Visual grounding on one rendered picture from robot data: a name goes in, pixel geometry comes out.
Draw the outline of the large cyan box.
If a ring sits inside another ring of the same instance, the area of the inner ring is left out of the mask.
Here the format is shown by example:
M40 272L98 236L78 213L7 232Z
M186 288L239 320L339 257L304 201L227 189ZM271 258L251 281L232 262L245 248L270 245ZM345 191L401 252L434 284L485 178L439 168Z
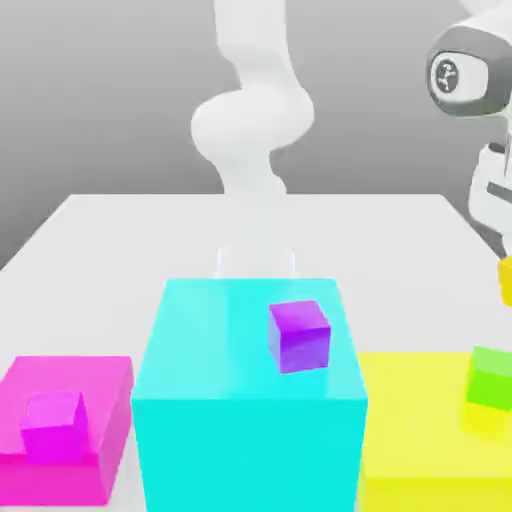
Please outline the large cyan box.
M307 299L330 361L282 374L268 308ZM147 512L354 512L368 395L334 280L169 280L131 398Z

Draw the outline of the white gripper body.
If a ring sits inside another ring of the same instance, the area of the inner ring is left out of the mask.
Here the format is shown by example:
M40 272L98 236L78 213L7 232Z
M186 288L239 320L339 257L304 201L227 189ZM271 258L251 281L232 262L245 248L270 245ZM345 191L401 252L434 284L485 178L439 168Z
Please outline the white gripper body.
M501 235L512 256L512 166L504 158L481 158L474 171L468 201L471 216Z

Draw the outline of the small magenta cube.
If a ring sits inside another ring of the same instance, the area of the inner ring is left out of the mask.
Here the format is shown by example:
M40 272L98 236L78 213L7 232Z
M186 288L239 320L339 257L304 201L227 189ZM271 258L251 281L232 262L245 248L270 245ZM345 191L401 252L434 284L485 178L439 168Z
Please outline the small magenta cube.
M79 462L88 447L88 416L80 391L30 396L20 433L30 463Z

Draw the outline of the small purple cube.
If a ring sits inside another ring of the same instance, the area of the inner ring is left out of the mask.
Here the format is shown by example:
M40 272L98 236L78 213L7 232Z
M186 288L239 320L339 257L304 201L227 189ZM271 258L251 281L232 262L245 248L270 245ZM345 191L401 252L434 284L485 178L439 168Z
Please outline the small purple cube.
M326 368L331 324L316 300L268 306L268 346L281 374Z

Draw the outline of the large yellow box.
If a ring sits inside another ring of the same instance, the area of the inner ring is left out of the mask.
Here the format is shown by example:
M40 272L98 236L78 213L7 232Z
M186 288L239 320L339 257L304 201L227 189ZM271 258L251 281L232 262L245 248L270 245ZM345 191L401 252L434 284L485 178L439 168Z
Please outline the large yellow box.
M360 353L358 512L512 512L512 412L467 402L469 358Z

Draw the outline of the small orange cube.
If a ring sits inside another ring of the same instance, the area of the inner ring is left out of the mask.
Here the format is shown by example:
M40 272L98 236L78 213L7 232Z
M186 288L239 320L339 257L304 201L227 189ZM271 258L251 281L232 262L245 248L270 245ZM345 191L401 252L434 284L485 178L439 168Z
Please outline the small orange cube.
M503 303L512 308L512 256L498 262L498 281Z

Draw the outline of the small green cube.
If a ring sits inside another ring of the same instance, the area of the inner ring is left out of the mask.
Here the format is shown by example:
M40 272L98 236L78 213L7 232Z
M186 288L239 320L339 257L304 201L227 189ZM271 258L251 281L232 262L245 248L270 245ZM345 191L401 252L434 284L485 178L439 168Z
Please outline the small green cube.
M466 399L473 404L512 411L512 352L474 347L469 361Z

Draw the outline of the large magenta box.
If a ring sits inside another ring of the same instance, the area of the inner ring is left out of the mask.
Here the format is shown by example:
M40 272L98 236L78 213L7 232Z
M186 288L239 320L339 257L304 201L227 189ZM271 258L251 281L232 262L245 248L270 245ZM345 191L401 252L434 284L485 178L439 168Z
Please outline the large magenta box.
M0 379L0 506L104 506L131 428L128 356L18 356ZM31 395L80 391L88 447L64 464L28 461L20 423Z

